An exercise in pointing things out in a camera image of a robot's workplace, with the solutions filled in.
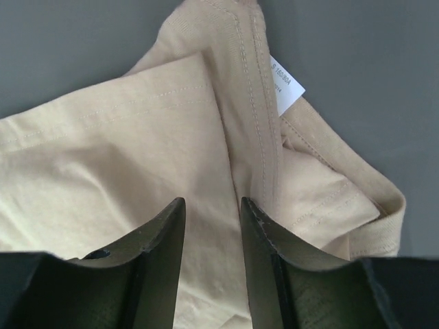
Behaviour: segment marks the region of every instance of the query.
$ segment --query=size label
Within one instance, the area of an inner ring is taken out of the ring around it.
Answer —
[[[281,116],[303,95],[305,89],[272,56],[271,65],[276,91],[277,112]]]

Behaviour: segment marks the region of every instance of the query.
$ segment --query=gray table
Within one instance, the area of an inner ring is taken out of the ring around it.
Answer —
[[[401,253],[439,255],[439,1],[260,0],[272,55],[406,195]],[[180,0],[0,0],[0,117],[125,73]]]

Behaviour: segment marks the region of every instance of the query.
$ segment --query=clothing tag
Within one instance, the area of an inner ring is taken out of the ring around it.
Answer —
[[[277,60],[271,57],[274,89],[276,91],[277,112],[281,116],[295,101],[303,95],[305,89],[285,70]]]

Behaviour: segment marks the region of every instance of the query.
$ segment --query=cloth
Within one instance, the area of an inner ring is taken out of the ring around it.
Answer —
[[[125,76],[0,120],[0,248],[81,258],[187,201],[175,328],[251,328],[239,203],[345,259],[395,255],[405,200],[299,99],[254,0],[186,0]]]

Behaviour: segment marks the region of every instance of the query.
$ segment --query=beige fabric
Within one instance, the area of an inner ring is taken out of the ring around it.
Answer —
[[[276,113],[258,5],[186,0],[127,76],[0,120],[0,248],[83,257],[184,197],[174,327],[229,329],[242,196],[338,256],[396,254],[402,194],[304,99]]]

